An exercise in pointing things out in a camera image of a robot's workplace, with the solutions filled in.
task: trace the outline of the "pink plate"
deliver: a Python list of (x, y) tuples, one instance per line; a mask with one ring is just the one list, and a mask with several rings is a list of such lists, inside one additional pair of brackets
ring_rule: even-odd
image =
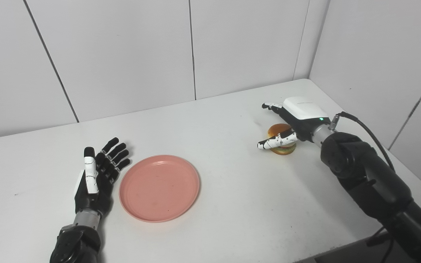
[(146, 158), (124, 175), (120, 185), (123, 208), (146, 222), (181, 216), (199, 192), (199, 177), (186, 160), (173, 155)]

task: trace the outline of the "robotic hand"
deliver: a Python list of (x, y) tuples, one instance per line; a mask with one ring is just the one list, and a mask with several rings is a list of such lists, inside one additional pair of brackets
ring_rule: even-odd
[[(364, 213), (378, 220), (411, 258), (421, 262), (421, 208), (414, 202), (408, 186), (397, 176), (381, 144), (362, 122), (346, 112), (337, 114), (331, 122), (319, 106), (304, 97), (289, 97), (283, 105), (264, 103), (262, 108), (282, 117), (299, 140), (319, 146), (321, 161)], [(335, 126), (339, 117), (350, 118), (363, 126), (389, 165), (357, 136), (337, 132)], [(262, 142), (258, 148), (279, 146), (274, 143), (262, 147)]]
[(111, 209), (111, 192), (120, 171), (130, 164), (126, 144), (113, 138), (95, 156), (95, 150), (84, 150), (85, 170), (75, 195), (76, 217), (64, 226), (57, 238), (50, 263), (96, 263), (100, 251), (97, 229), (100, 219)]
[[(273, 112), (278, 113), (282, 109), (282, 105), (279, 105), (277, 103), (264, 103), (262, 105), (262, 108), (268, 108), (269, 110), (272, 110)], [(295, 131), (292, 128), (290, 128), (289, 130), (284, 130), (283, 132), (279, 133), (276, 136), (272, 136), (271, 138), (258, 142), (258, 148), (259, 149), (276, 148), (276, 147), (294, 143), (297, 140), (298, 140), (297, 133), (295, 133)]]

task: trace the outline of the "wall seam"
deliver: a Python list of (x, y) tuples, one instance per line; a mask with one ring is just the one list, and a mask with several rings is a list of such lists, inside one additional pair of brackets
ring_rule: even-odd
[(24, 2), (25, 7), (27, 8), (27, 12), (30, 15), (30, 19), (32, 20), (32, 23), (33, 23), (33, 25), (35, 27), (35, 30), (37, 31), (38, 37), (40, 38), (40, 41), (42, 42), (43, 48), (45, 49), (46, 55), (48, 56), (48, 60), (50, 60), (50, 63), (52, 65), (52, 67), (53, 67), (53, 70), (55, 72), (55, 75), (56, 75), (58, 81), (60, 82), (61, 88), (63, 89), (63, 93), (64, 93), (64, 95), (66, 97), (66, 100), (67, 100), (67, 102), (69, 104), (69, 107), (71, 107), (71, 110), (72, 110), (72, 113), (74, 115), (74, 118), (76, 119), (77, 122), (79, 122), (79, 118), (77, 118), (77, 114), (76, 114), (76, 112), (74, 110), (74, 107), (72, 106), (71, 100), (69, 99), (69, 96), (68, 96), (68, 94), (66, 92), (66, 89), (65, 89), (65, 87), (63, 85), (63, 82), (61, 81), (60, 74), (58, 74), (58, 70), (55, 67), (55, 63), (53, 62), (52, 56), (50, 55), (50, 52), (48, 51), (48, 48), (47, 48), (47, 46), (45, 44), (45, 41), (43, 40), (42, 33), (40, 32), (40, 29), (38, 28), (38, 25), (35, 22), (35, 18), (34, 18), (33, 14), (32, 14), (32, 11), (30, 10), (29, 4), (27, 3), (27, 0), (22, 0), (22, 1)]
[(310, 9), (310, 2), (311, 2), (311, 0), (308, 0), (308, 6), (306, 7), (306, 15), (304, 17), (303, 29), (302, 29), (302, 32), (301, 32), (299, 51), (298, 51), (298, 54), (297, 54), (297, 60), (295, 60), (295, 68), (293, 70), (292, 80), (295, 79), (295, 73), (297, 72), (298, 58), (300, 57), (301, 43), (303, 42), (304, 27), (306, 25), (306, 18), (308, 18), (308, 12), (309, 12), (309, 9)]
[(406, 118), (406, 121), (404, 122), (404, 124), (402, 125), (402, 127), (399, 129), (399, 132), (397, 133), (396, 137), (394, 137), (394, 140), (392, 140), (391, 145), (388, 147), (388, 150), (390, 151), (392, 146), (394, 145), (394, 143), (396, 142), (397, 138), (399, 138), (399, 135), (402, 133), (402, 130), (404, 130), (405, 126), (407, 125), (407, 123), (409, 122), (410, 118), (412, 117), (412, 115), (414, 114), (414, 112), (416, 111), (418, 105), (421, 102), (421, 96), (418, 99), (417, 103), (414, 105), (414, 107), (412, 108), (411, 112), (409, 113), (409, 115)]
[(319, 41), (321, 40), (321, 35), (323, 33), (324, 23), (326, 22), (327, 12), (329, 10), (329, 5), (331, 5), (331, 0), (329, 0), (327, 2), (326, 10), (324, 11), (323, 22), (321, 23), (321, 30), (319, 30), (318, 40), (316, 41), (316, 46), (314, 48), (314, 55), (313, 55), (313, 58), (311, 60), (310, 70), (308, 72), (308, 79), (310, 78), (311, 70), (313, 70), (313, 64), (314, 64), (314, 59), (316, 58), (316, 53), (318, 53)]
[(193, 23), (191, 21), (191, 0), (188, 0), (188, 7), (189, 7), (189, 30), (191, 32), (191, 56), (193, 59), (193, 84), (194, 84), (194, 100), (197, 100), (196, 96), (196, 73), (195, 73), (195, 66), (194, 66), (194, 44), (193, 44)]

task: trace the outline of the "robot finger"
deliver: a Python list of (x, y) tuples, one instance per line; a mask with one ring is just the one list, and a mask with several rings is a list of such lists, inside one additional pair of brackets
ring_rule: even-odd
[(110, 173), (110, 183), (114, 183), (118, 179), (120, 171), (128, 166), (131, 163), (131, 160), (124, 159), (115, 167), (115, 170)]
[(97, 163), (97, 168), (103, 163), (105, 160), (105, 157), (107, 157), (107, 153), (118, 143), (120, 140), (115, 137), (111, 139), (107, 144), (102, 148), (102, 151), (100, 153), (97, 153), (97, 156), (95, 157), (95, 162)]
[(118, 175), (119, 175), (119, 172), (116, 170), (116, 167), (111, 164), (105, 170), (105, 173), (103, 174), (102, 177), (105, 177), (110, 182), (110, 184), (113, 184), (118, 178)]
[(120, 143), (112, 151), (110, 151), (107, 154), (107, 157), (111, 160), (111, 159), (115, 158), (115, 156), (117, 156), (117, 154), (120, 153), (125, 148), (126, 148), (126, 144), (125, 143)]
[(268, 110), (272, 110), (275, 113), (279, 113), (279, 110), (282, 108), (282, 105), (279, 103), (264, 103), (262, 108), (267, 108)]
[(111, 163), (113, 163), (113, 165), (117, 165), (118, 163), (121, 162), (121, 160), (123, 158), (127, 157), (128, 155), (129, 155), (129, 151), (128, 150), (124, 150), (124, 151), (118, 153), (118, 155), (111, 160)]
[(107, 168), (106, 169), (104, 169), (103, 171), (101, 171), (100, 173), (99, 173), (99, 176), (101, 175), (101, 176), (105, 176), (105, 177), (110, 177), (110, 174), (113, 172), (115, 170), (115, 166), (112, 164), (112, 163), (110, 163), (108, 166), (107, 166)]
[(117, 137), (107, 142), (107, 144), (102, 148), (102, 152), (104, 153), (104, 155), (106, 155), (119, 142), (120, 140)]
[(97, 185), (98, 185), (98, 189), (99, 191), (107, 196), (111, 195), (111, 192), (113, 190), (113, 186), (110, 183), (110, 180), (108, 177), (106, 177), (104, 174), (99, 175), (97, 177)]
[(119, 145), (117, 145), (112, 151), (110, 151), (106, 158), (103, 158), (102, 163), (100, 163), (99, 166), (97, 166), (97, 170), (100, 172), (104, 172), (108, 166), (111, 164), (112, 159), (118, 154), (120, 153), (122, 150), (124, 150), (126, 148), (126, 144), (125, 143), (120, 143)]
[(97, 166), (95, 165), (95, 150), (92, 147), (84, 149), (84, 165), (85, 165), (85, 178), (87, 185), (87, 192), (89, 194), (98, 193), (97, 187)]
[(272, 136), (271, 138), (267, 140), (258, 142), (258, 148), (259, 149), (277, 148), (280, 146), (294, 143), (297, 140), (298, 140), (297, 134), (292, 129), (289, 129), (289, 130), (285, 130), (279, 133), (276, 136)]

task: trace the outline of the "black arm segment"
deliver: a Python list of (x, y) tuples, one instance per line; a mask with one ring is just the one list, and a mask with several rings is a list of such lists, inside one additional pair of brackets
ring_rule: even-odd
[(88, 226), (69, 226), (57, 238), (50, 263), (97, 263), (100, 237)]
[(322, 144), (321, 160), (359, 207), (377, 219), (411, 258), (421, 262), (421, 208), (376, 151), (357, 136), (333, 133)]

